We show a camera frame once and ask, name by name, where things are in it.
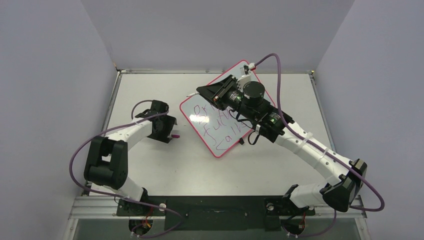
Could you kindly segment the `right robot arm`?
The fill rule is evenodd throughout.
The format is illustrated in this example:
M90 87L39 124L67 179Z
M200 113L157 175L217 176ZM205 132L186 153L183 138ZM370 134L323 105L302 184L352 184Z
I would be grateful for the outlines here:
M292 117L265 99L265 87L249 81L240 87L235 76L197 87L196 91L219 110L230 110L251 123L257 134L297 155L323 178L323 183L292 185L282 197L282 207L294 214L316 205L328 205L338 212L347 212L363 183L367 171L364 161L339 156L314 140Z

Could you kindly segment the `purple whiteboard marker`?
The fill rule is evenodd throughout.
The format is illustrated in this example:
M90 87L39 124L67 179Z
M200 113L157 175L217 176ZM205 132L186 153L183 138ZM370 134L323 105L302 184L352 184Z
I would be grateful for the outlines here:
M194 93L188 94L186 97L190 98L190 97L193 97L193 96L196 96L196 95L199 95L199 92L194 92Z

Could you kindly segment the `pink-framed whiteboard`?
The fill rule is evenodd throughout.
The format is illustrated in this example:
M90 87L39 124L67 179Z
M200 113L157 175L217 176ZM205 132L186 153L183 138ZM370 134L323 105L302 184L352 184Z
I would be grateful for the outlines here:
M221 111L200 95L183 100L179 109L211 154L220 158L252 132L249 122L234 119L236 112Z

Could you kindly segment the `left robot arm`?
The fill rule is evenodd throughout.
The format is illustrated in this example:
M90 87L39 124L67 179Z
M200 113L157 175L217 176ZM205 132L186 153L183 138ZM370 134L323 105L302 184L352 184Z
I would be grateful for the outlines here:
M128 201L136 215L145 214L149 208L166 211L166 205L149 202L148 191L129 176L129 150L145 138L168 144L177 124L170 116L169 105L151 100L149 109L132 115L131 122L117 126L93 137L83 172L84 179L109 190L109 196Z

